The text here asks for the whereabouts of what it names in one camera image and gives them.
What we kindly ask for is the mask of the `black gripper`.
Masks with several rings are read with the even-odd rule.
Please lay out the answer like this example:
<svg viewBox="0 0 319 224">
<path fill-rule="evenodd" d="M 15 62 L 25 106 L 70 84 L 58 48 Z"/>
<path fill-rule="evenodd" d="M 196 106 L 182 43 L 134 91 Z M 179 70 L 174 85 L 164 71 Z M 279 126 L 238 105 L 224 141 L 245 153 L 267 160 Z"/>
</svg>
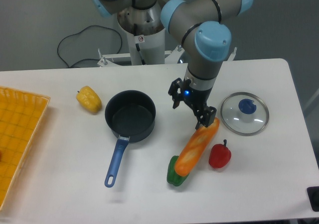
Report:
<svg viewBox="0 0 319 224">
<path fill-rule="evenodd" d="M 216 116 L 216 108 L 207 105 L 207 100 L 212 90 L 212 80 L 201 80 L 194 76 L 185 76 L 183 81 L 177 78 L 172 81 L 168 94 L 171 96 L 175 109 L 184 101 L 197 118 L 195 129 L 200 126 L 209 127 Z"/>
</svg>

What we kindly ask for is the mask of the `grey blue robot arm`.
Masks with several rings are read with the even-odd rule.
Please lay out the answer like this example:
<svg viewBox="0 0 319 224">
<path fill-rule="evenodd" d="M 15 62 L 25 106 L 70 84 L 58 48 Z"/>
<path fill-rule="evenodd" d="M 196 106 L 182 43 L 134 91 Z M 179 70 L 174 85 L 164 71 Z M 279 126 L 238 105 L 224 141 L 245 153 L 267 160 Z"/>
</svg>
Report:
<svg viewBox="0 0 319 224">
<path fill-rule="evenodd" d="M 164 35 L 169 33 L 190 56 L 183 79 L 169 88 L 174 107 L 189 106 L 198 125 L 210 126 L 216 109 L 207 105 L 231 32 L 224 20 L 247 11 L 253 0 L 92 0 L 103 17 L 116 15 L 126 33 L 133 65 L 162 64 Z"/>
</svg>

